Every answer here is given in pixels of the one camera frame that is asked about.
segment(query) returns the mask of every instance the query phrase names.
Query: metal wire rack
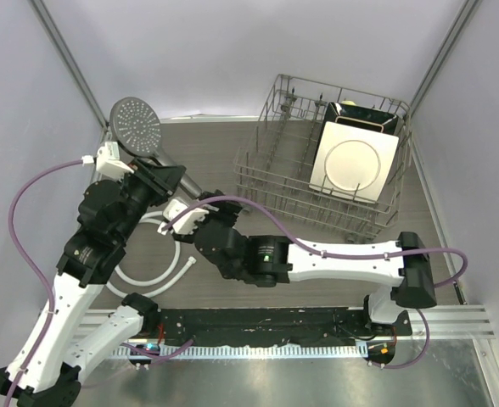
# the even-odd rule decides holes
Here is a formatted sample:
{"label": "metal wire rack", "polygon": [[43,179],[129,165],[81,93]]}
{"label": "metal wire rack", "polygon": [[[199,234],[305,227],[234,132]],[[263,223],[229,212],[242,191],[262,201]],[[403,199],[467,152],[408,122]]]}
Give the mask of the metal wire rack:
{"label": "metal wire rack", "polygon": [[[333,195],[334,189],[314,185],[310,188],[325,110],[329,102],[345,100],[399,116],[395,159],[376,201],[361,201],[357,190],[349,196],[342,192],[345,198],[338,198]],[[348,242],[371,242],[398,220],[411,137],[410,107],[405,102],[279,75],[255,132],[238,150],[235,159],[238,195],[264,205],[275,214],[343,231]]]}

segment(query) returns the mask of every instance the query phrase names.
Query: wall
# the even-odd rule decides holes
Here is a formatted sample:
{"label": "wall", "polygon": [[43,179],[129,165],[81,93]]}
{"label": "wall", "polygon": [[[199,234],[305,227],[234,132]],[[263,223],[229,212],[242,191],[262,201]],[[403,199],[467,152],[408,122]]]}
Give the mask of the wall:
{"label": "wall", "polygon": [[[23,345],[46,301],[8,236],[10,200],[39,171],[96,151],[99,136],[31,7],[0,2],[0,367]],[[71,168],[40,181],[16,212],[20,239],[50,281],[90,175]]]}
{"label": "wall", "polygon": [[106,114],[171,117],[259,114],[279,73],[409,101],[463,0],[45,3]]}
{"label": "wall", "polygon": [[482,2],[415,119],[423,170],[463,285],[499,340],[499,0]]}

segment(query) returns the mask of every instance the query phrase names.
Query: gray shower head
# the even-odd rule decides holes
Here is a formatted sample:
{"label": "gray shower head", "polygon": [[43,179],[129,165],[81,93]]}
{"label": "gray shower head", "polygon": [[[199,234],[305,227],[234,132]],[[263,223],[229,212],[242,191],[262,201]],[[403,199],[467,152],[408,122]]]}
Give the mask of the gray shower head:
{"label": "gray shower head", "polygon": [[149,158],[159,152],[161,129],[159,117],[139,98],[122,98],[110,110],[112,135],[130,154]]}

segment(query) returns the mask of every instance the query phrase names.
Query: wire basket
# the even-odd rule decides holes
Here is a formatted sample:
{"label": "wire basket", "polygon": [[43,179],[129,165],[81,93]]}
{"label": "wire basket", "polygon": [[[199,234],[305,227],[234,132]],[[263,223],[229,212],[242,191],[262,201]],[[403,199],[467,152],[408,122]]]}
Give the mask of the wire basket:
{"label": "wire basket", "polygon": [[[357,190],[345,198],[334,189],[310,188],[323,117],[329,102],[397,114],[395,158],[378,200],[361,201]],[[410,157],[410,108],[393,98],[279,75],[261,111],[255,132],[235,159],[237,194],[271,212],[345,232],[348,242],[371,242],[398,220],[402,178]]]}

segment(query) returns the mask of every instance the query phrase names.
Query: purple cable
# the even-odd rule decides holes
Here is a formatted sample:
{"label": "purple cable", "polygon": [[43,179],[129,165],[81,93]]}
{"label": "purple cable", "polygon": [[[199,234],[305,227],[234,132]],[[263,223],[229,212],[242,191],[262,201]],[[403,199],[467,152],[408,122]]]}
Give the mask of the purple cable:
{"label": "purple cable", "polygon": [[193,209],[201,208],[205,206],[206,204],[213,204],[214,202],[223,202],[223,201],[234,201],[234,202],[240,202],[242,204],[246,204],[249,206],[252,206],[256,209],[258,209],[260,212],[265,214],[265,216],[270,219],[274,225],[278,227],[278,229],[294,244],[302,248],[308,253],[315,254],[317,256],[324,256],[324,257],[329,257],[331,259],[343,259],[343,260],[380,260],[380,259],[387,259],[388,257],[403,257],[403,256],[410,256],[410,255],[415,255],[415,254],[434,254],[434,253],[452,253],[456,254],[457,256],[461,257],[463,259],[463,265],[461,265],[461,268],[455,275],[445,279],[443,282],[437,282],[435,283],[435,288],[443,287],[447,284],[450,284],[452,282],[456,282],[460,276],[464,274],[464,272],[467,270],[468,267],[468,257],[465,253],[463,253],[461,250],[457,248],[415,248],[411,250],[403,250],[401,252],[394,252],[394,253],[387,253],[387,254],[338,254],[338,253],[323,253],[319,250],[315,250],[314,248],[311,248],[310,246],[306,246],[303,242],[301,242],[295,235],[293,235],[290,231],[287,230],[287,228],[273,215],[271,214],[268,210],[265,209],[262,205],[259,205],[247,198],[241,198],[241,197],[236,197],[233,195],[222,195],[220,197],[212,197],[212,198],[207,198],[203,199],[202,201],[198,201],[196,203],[193,203],[189,205],[188,208],[180,212],[173,220],[168,222],[165,226],[163,226],[162,230],[166,231],[172,227],[176,222],[178,222],[185,214],[188,212],[191,212]]}
{"label": "purple cable", "polygon": [[32,177],[24,186],[21,187],[21,189],[15,194],[14,199],[12,200],[12,203],[10,204],[10,210],[8,211],[8,230],[10,232],[10,237],[12,238],[12,242],[14,242],[14,246],[18,249],[18,252],[20,252],[21,257],[25,260],[25,262],[32,268],[32,270],[35,272],[36,276],[42,283],[42,285],[46,288],[46,291],[48,292],[48,316],[46,317],[46,322],[44,322],[44,327],[40,331],[40,334],[36,338],[35,343],[32,345],[31,350],[27,354],[27,357],[24,359],[23,363],[21,364],[20,371],[15,375],[14,380],[12,381],[12,385],[10,386],[10,389],[8,390],[8,394],[6,395],[6,399],[4,400],[4,407],[9,407],[10,406],[10,401],[12,399],[12,396],[14,395],[15,389],[18,387],[18,383],[21,380],[21,377],[23,376],[23,372],[31,363],[31,360],[33,356],[35,355],[36,351],[38,350],[38,347],[40,346],[42,340],[46,336],[46,333],[48,332],[48,329],[52,323],[53,319],[53,312],[55,311],[55,297],[53,296],[53,291],[52,288],[49,285],[48,279],[44,276],[44,274],[41,272],[41,270],[38,268],[38,266],[35,264],[34,261],[32,261],[31,257],[29,254],[25,251],[23,246],[21,245],[20,240],[18,239],[18,235],[15,233],[15,228],[14,228],[14,212],[15,208],[20,201],[21,196],[25,193],[27,189],[31,185],[33,185],[35,182],[43,178],[44,176],[47,176],[48,174],[51,174],[52,172],[55,172],[57,170],[62,170],[63,168],[71,167],[73,165],[79,165],[82,164],[82,160],[78,159],[77,161],[70,161],[68,163],[60,164],[60,165],[55,165],[52,168],[49,168],[37,176]]}
{"label": "purple cable", "polygon": [[[149,365],[153,365],[153,366],[158,366],[158,365],[161,365],[163,363],[165,363],[166,361],[172,359],[172,358],[175,358],[176,356],[178,356],[179,354],[182,354],[183,352],[185,352],[191,345],[193,344],[193,339],[190,339],[188,340],[187,342],[185,342],[180,348],[176,349],[176,351],[172,352],[171,354],[167,355],[167,356],[157,356],[156,354],[151,354],[150,352],[146,352],[142,349],[139,349],[139,348],[135,348],[134,346],[128,344],[128,343],[122,343],[121,346],[125,346],[126,348],[129,348],[130,350],[133,350],[135,352],[138,352],[140,354],[143,354],[145,356],[148,356],[150,359],[154,360],[153,362],[151,362]],[[112,376],[110,376],[108,379],[106,380],[103,380],[101,382],[98,382],[98,383],[94,383],[94,384],[88,384],[88,385],[84,385],[84,386],[81,386],[81,388],[84,388],[86,390],[89,390],[91,388],[97,388],[97,387],[101,387],[102,385],[104,385],[105,383],[107,382],[110,382],[112,379],[114,379],[115,377],[118,377],[118,376],[121,376],[122,374],[124,374],[126,371],[131,371],[132,368],[131,367],[127,367],[126,369],[121,369],[120,371],[116,372],[115,374],[113,374]]]}
{"label": "purple cable", "polygon": [[[427,318],[425,318],[425,315],[423,315],[423,312],[421,312],[420,309],[416,309],[416,311],[419,313],[419,316],[421,316],[421,320],[423,321],[423,325],[425,325],[425,333],[426,333],[425,344],[423,345],[423,349],[421,349],[421,353],[418,355],[417,358],[410,360],[409,362],[401,363],[400,365],[392,365],[392,366],[386,365],[386,366],[384,366],[384,369],[391,369],[391,370],[404,369],[405,367],[413,366],[416,363],[418,363],[421,360],[421,358],[423,358],[425,356],[425,354],[427,353],[427,350],[429,349],[429,345],[430,345],[429,323],[427,322]],[[379,367],[379,368],[382,367],[382,365],[380,363],[372,362],[372,364],[376,367]]]}

